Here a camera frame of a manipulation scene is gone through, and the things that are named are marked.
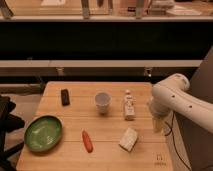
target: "paper cup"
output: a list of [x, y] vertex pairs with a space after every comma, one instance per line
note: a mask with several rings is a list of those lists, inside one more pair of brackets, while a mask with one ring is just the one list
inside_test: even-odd
[[108, 113], [109, 105], [110, 105], [110, 96], [105, 92], [98, 93], [95, 96], [95, 103], [98, 109], [98, 112], [101, 114]]

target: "carrot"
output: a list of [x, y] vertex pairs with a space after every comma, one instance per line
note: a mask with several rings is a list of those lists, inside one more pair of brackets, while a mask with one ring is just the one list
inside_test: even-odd
[[85, 146], [87, 152], [91, 153], [93, 151], [92, 141], [91, 141], [88, 133], [85, 130], [82, 131], [82, 138], [83, 138], [84, 146]]

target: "white bottle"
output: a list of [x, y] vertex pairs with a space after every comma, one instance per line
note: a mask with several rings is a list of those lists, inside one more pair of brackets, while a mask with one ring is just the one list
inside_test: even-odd
[[124, 96], [124, 119], [131, 121], [135, 118], [135, 110], [133, 106], [133, 96], [129, 90], [125, 91]]

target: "green bowl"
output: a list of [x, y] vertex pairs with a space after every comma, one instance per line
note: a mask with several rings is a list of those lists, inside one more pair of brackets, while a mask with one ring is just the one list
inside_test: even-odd
[[33, 121], [24, 135], [24, 142], [32, 152], [52, 149], [61, 139], [62, 124], [54, 116], [42, 116]]

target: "black chair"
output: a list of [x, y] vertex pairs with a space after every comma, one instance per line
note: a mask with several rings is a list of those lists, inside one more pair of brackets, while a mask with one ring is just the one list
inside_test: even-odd
[[10, 114], [15, 107], [16, 104], [11, 102], [9, 97], [0, 96], [0, 171], [16, 171], [8, 158], [24, 146], [24, 142], [22, 142], [6, 151], [4, 150], [6, 133], [23, 128], [25, 124], [20, 117]]

